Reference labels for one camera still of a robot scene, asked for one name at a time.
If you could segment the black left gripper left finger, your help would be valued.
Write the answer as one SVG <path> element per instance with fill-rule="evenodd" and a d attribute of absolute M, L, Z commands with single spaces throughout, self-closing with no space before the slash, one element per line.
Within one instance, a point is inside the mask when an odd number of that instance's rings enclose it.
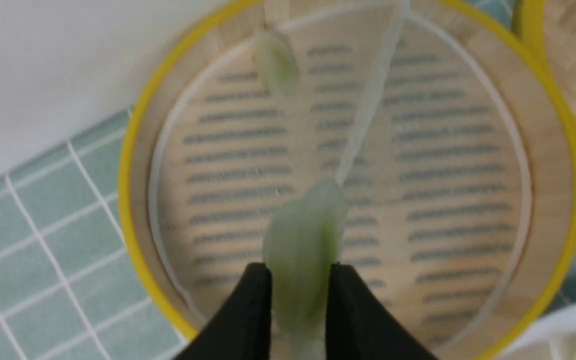
<path fill-rule="evenodd" d="M 269 360 L 272 276 L 247 264 L 233 292 L 176 360 Z"/>

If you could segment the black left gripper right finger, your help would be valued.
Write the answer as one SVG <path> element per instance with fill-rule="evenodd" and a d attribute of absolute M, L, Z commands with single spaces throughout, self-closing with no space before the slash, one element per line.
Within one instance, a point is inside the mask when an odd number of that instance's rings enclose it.
<path fill-rule="evenodd" d="M 327 292 L 327 360 L 436 359 L 386 310 L 351 265 L 331 266 Z"/>

